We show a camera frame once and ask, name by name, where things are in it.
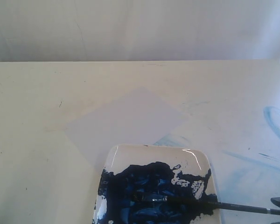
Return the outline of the white paper sheet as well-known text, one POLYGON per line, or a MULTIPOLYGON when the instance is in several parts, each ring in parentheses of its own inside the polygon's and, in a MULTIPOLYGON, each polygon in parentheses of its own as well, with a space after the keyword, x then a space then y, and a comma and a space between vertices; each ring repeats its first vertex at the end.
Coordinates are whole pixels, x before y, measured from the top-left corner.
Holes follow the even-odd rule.
POLYGON ((70 122, 66 134, 86 160, 101 169, 119 144, 152 145, 185 117, 145 88, 138 88, 70 122))

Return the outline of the black paintbrush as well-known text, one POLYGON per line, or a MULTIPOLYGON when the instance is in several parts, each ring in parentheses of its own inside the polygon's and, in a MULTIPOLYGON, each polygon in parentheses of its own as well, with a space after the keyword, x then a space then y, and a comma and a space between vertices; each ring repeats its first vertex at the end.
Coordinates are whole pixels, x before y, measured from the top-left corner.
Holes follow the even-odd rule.
POLYGON ((214 202, 214 201, 205 201, 205 200, 196 200, 191 198, 184 197, 174 197, 174 196, 163 196, 152 193, 143 193, 143 192, 135 192, 132 194, 131 199, 134 202, 146 202, 146 203, 178 203, 178 204, 186 204, 192 207, 205 207, 212 210, 215 209, 223 209, 223 210, 234 210, 234 211, 242 211, 242 212, 250 212, 250 213, 259 213, 259 214, 270 214, 270 215, 280 215, 280 209, 270 209, 263 207, 255 207, 248 205, 240 205, 233 203, 223 203, 223 202, 214 202))

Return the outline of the white square paint plate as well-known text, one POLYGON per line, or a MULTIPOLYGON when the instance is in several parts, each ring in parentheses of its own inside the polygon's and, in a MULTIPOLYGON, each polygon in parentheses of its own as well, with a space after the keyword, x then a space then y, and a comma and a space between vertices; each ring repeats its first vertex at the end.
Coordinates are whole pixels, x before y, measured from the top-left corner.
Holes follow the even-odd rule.
POLYGON ((219 210, 167 202, 135 202, 135 192, 217 200, 207 156, 183 147, 122 144, 106 158, 94 224, 219 224, 219 210))

